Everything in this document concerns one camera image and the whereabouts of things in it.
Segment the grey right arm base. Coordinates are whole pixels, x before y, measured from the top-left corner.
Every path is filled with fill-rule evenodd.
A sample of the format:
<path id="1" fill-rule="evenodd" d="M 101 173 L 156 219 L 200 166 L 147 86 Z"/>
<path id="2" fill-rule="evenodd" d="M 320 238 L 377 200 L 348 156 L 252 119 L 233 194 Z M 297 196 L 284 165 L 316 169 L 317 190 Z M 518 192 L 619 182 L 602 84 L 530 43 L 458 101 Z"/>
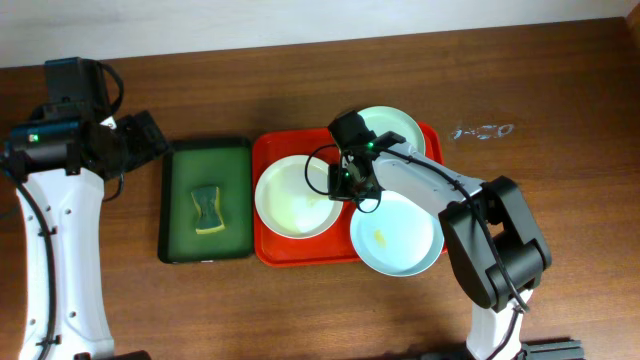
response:
<path id="1" fill-rule="evenodd" d="M 585 360 L 579 340 L 523 344 L 517 360 Z"/>

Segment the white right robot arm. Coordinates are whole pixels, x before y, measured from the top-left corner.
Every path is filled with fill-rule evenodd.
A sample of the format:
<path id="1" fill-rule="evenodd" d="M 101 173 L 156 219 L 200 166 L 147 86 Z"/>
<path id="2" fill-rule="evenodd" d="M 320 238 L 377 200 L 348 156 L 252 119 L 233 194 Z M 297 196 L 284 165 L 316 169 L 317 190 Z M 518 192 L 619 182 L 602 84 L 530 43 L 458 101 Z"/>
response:
<path id="1" fill-rule="evenodd" d="M 465 346 L 472 359 L 522 359 L 527 302 L 552 256 L 516 183 L 458 174 L 400 135 L 332 132 L 341 155 L 330 171 L 335 200 L 361 203 L 398 193 L 437 218 L 454 276 L 473 303 Z"/>

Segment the green and yellow sponge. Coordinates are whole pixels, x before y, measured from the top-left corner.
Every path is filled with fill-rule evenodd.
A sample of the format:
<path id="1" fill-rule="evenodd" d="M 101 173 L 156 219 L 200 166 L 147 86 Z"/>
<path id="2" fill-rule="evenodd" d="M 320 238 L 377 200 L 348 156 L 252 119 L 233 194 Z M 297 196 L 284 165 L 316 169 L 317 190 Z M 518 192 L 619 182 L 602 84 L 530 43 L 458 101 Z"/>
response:
<path id="1" fill-rule="evenodd" d="M 198 218 L 195 231 L 198 235 L 212 234 L 225 229 L 220 211 L 220 189 L 217 186 L 199 187 L 191 192 Z"/>

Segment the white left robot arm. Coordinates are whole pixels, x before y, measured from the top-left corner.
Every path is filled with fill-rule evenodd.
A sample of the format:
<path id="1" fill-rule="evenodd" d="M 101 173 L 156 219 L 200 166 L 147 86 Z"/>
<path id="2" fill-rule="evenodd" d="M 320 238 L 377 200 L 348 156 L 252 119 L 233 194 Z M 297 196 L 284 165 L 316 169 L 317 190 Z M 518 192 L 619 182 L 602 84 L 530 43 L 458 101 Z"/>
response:
<path id="1" fill-rule="evenodd" d="M 105 183 L 164 155 L 143 111 L 119 120 L 33 121 L 12 129 L 1 168 L 16 188 L 26 234 L 22 359 L 113 359 L 101 285 Z"/>

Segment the white plate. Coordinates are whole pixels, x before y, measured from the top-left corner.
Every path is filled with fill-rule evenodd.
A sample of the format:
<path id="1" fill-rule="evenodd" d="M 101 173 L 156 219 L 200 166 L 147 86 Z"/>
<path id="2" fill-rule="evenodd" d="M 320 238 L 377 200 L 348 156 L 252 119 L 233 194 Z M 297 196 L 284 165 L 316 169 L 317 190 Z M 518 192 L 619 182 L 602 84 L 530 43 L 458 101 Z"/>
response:
<path id="1" fill-rule="evenodd" d="M 302 240 L 326 232 L 338 220 L 343 203 L 330 200 L 329 165 L 318 158 L 292 155 L 271 164 L 259 177 L 254 203 L 267 228 Z"/>

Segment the light blue plate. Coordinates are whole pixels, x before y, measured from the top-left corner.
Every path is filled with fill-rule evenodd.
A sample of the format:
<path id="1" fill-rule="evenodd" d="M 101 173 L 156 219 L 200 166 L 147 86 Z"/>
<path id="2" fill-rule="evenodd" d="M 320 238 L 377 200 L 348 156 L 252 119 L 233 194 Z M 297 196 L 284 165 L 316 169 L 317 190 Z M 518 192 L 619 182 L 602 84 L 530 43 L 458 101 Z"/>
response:
<path id="1" fill-rule="evenodd" d="M 360 204 L 350 221 L 350 239 L 371 269 L 409 277 L 430 268 L 444 250 L 439 222 L 408 198 L 384 191 Z"/>

